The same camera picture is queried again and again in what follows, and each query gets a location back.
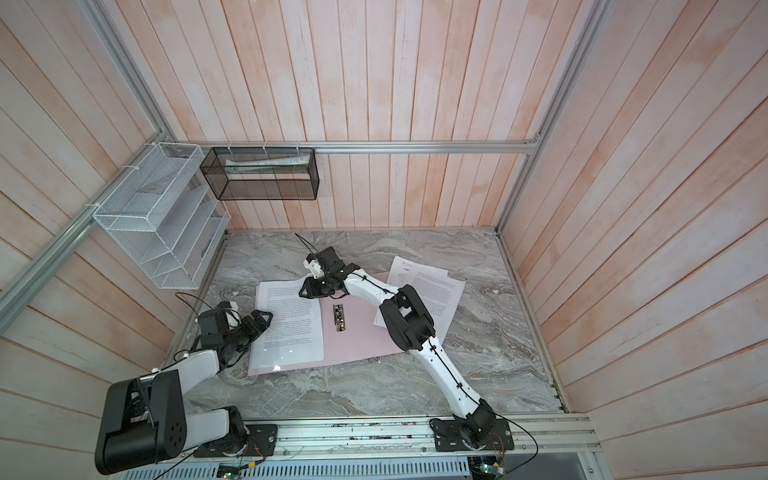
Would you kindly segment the pink file folder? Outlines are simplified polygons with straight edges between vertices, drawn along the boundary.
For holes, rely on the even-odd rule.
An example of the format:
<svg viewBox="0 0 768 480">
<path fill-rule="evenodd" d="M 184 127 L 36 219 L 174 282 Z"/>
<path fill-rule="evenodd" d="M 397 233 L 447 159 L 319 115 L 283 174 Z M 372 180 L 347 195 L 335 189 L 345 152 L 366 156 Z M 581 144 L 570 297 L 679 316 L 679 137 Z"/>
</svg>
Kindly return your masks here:
<svg viewBox="0 0 768 480">
<path fill-rule="evenodd" d="M 343 363 L 366 360 L 374 357 L 398 354 L 400 349 L 391 340 L 386 329 L 374 324 L 378 308 L 366 300 L 346 296 L 341 299 L 322 298 L 320 303 L 324 359 L 302 368 L 334 366 Z M 344 306 L 346 330 L 337 332 L 333 320 L 333 305 Z"/>
</svg>

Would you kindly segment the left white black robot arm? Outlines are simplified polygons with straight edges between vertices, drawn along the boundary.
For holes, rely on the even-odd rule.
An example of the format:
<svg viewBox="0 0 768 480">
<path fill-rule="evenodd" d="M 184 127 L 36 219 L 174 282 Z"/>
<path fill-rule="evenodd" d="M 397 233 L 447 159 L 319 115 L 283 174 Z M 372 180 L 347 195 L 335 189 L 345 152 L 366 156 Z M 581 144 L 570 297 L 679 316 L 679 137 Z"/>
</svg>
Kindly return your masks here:
<svg viewBox="0 0 768 480">
<path fill-rule="evenodd" d="M 157 464 L 201 450 L 238 457 L 250 431 L 235 406 L 185 411 L 184 397 L 203 381 L 235 366 L 271 326 L 273 314 L 242 316 L 220 302 L 197 317 L 200 333 L 182 357 L 144 376 L 112 384 L 106 394 L 94 462 L 102 475 Z"/>
</svg>

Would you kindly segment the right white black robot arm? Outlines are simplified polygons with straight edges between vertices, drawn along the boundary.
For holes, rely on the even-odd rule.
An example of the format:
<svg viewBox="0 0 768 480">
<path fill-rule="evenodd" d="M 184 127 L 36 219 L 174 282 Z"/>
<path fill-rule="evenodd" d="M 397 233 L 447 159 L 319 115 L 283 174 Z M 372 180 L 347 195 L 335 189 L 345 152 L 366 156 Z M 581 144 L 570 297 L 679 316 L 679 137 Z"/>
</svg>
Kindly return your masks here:
<svg viewBox="0 0 768 480">
<path fill-rule="evenodd" d="M 351 295 L 378 308 L 394 344 L 412 354 L 430 373 L 453 413 L 452 433 L 442 420 L 431 422 L 433 431 L 457 438 L 478 450 L 488 441 L 497 415 L 489 403 L 465 381 L 449 359 L 437 336 L 434 319 L 411 285 L 396 287 L 369 275 L 354 263 L 344 262 L 332 247 L 307 246 L 304 266 L 309 271 L 299 291 L 306 299 Z"/>
</svg>

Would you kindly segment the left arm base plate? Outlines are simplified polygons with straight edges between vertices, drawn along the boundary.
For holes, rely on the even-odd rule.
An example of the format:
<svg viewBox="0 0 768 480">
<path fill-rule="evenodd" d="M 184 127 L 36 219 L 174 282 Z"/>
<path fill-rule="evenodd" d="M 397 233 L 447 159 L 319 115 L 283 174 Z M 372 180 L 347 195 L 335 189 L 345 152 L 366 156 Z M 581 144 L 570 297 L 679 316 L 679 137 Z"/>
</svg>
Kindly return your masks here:
<svg viewBox="0 0 768 480">
<path fill-rule="evenodd" d="M 239 433 L 243 441 L 244 450 L 241 453 L 244 457 L 268 458 L 274 455 L 277 438 L 278 425 L 273 423 L 246 423 L 243 432 Z"/>
</svg>

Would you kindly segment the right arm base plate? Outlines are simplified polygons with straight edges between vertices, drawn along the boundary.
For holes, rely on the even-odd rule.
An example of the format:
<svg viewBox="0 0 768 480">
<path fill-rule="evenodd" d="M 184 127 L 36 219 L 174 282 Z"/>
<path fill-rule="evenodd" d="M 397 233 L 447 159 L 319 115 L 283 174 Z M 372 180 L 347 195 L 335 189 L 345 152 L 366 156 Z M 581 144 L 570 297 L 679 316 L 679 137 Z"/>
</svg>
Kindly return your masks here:
<svg viewBox="0 0 768 480">
<path fill-rule="evenodd" d="M 429 427 L 438 452 L 500 451 L 514 449 L 508 423 L 497 418 L 492 425 L 477 428 L 467 420 L 432 418 Z"/>
</svg>

